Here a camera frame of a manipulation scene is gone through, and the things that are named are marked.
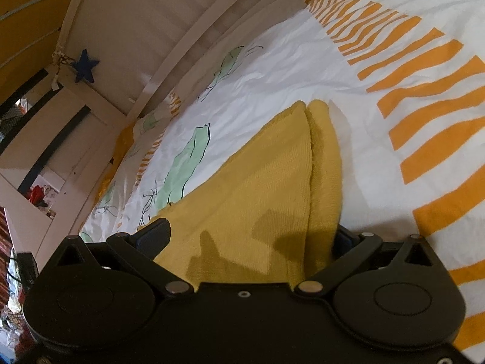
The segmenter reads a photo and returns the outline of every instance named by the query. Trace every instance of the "yellow cloth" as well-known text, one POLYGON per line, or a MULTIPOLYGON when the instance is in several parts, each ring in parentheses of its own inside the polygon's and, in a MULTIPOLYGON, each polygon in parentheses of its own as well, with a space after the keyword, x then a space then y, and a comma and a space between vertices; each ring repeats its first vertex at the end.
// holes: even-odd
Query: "yellow cloth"
POLYGON ((327 105, 313 101, 306 109, 299 101, 152 219, 164 217, 172 228, 155 262, 195 287, 203 281, 295 286, 305 278, 305 255, 310 272, 329 261, 340 171, 327 105))
POLYGON ((133 123, 128 127, 125 127, 121 131, 120 135, 118 136, 118 139, 116 140, 115 151, 113 152, 113 165, 111 166, 110 170, 106 173, 103 180, 99 184, 98 194, 96 194, 96 197, 94 199, 94 206, 98 204, 99 199, 103 197, 103 195, 106 193, 106 190, 110 186, 112 179, 115 177, 118 167, 120 166, 121 162, 123 161, 123 158, 125 157, 125 154, 127 154, 129 149, 133 145, 133 126, 134 125, 135 124, 133 123))

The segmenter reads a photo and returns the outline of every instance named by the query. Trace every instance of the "bed frame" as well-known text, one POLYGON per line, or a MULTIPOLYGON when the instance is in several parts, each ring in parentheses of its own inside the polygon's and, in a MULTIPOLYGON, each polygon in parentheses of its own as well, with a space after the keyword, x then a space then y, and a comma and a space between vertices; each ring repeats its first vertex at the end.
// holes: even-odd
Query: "bed frame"
MULTIPOLYGON (((71 25, 82 0, 71 0, 62 24, 57 50, 66 44, 71 25)), ((39 269, 68 234, 77 234, 92 210, 98 182, 110 167, 110 160, 120 131, 136 120, 162 82, 190 47, 237 0, 216 0, 187 31, 124 115, 85 83, 74 83, 74 73, 63 66, 58 82, 63 88, 23 127, 0 155, 0 206, 6 209, 7 223, 17 252, 32 252, 39 269), (40 175, 59 190, 51 219, 28 202, 18 191, 28 173, 73 117, 84 110, 85 117, 65 140, 58 144, 40 175)), ((208 72, 232 45, 249 41, 273 24, 302 8, 281 7, 282 0, 261 0, 231 27, 212 49, 183 77, 179 96, 192 101, 210 81, 208 72)), ((55 67, 30 92, 37 99, 52 84, 55 67)))

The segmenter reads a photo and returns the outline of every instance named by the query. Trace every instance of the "black electronic device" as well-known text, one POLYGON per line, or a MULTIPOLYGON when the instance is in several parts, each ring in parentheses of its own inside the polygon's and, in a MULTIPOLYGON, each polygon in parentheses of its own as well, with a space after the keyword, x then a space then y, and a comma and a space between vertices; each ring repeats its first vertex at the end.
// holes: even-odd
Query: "black electronic device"
POLYGON ((388 243, 339 228, 339 258, 287 283, 202 283, 152 260, 160 219, 106 243, 68 236, 27 295, 38 342, 21 364, 467 364, 452 345, 465 304, 419 235, 388 243))

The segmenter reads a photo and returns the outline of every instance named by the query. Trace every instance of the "blue star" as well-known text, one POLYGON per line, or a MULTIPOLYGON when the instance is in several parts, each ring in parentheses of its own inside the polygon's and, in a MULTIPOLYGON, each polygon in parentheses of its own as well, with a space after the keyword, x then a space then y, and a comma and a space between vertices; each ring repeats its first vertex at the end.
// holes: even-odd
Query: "blue star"
POLYGON ((76 83, 81 79, 86 79, 89 83, 94 83, 93 73, 91 70, 98 65, 99 60, 89 60, 88 51, 83 50, 78 62, 72 62, 71 66, 77 71, 76 83))

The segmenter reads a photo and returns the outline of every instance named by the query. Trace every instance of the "black strip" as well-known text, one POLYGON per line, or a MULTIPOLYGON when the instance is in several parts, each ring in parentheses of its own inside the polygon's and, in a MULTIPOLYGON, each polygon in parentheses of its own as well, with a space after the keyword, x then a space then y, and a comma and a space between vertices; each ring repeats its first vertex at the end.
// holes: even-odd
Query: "black strip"
POLYGON ((25 195, 28 192, 33 182, 45 167, 49 159, 53 156, 55 151, 59 148, 59 146, 61 146, 61 144, 66 140, 76 126, 81 123, 81 121, 89 114, 89 112, 91 112, 91 109, 86 105, 83 106, 79 112, 76 113, 74 117, 64 126, 64 128, 59 131, 59 134, 56 135, 52 142, 47 146, 45 151, 42 152, 28 174, 25 176, 22 183, 20 183, 20 186, 18 187, 18 192, 20 194, 25 195))
POLYGON ((25 125, 28 123, 28 121, 33 118, 33 116, 40 111, 40 108, 42 108, 47 102, 53 98, 57 93, 59 93, 62 89, 62 85, 59 83, 59 89, 58 90, 49 90, 39 101, 37 101, 28 111, 25 115, 23 115, 20 120, 17 122, 17 124, 7 133, 5 138, 0 142, 0 155, 3 153, 3 151, 6 149, 7 146, 9 146, 10 142, 13 141, 15 136, 20 132, 21 129, 25 127, 25 125))
POLYGON ((32 89, 36 84, 43 80, 49 73, 44 68, 34 74, 27 82, 15 90, 14 94, 8 97, 2 104, 0 104, 0 118, 15 105, 15 103, 25 96, 25 94, 32 89))

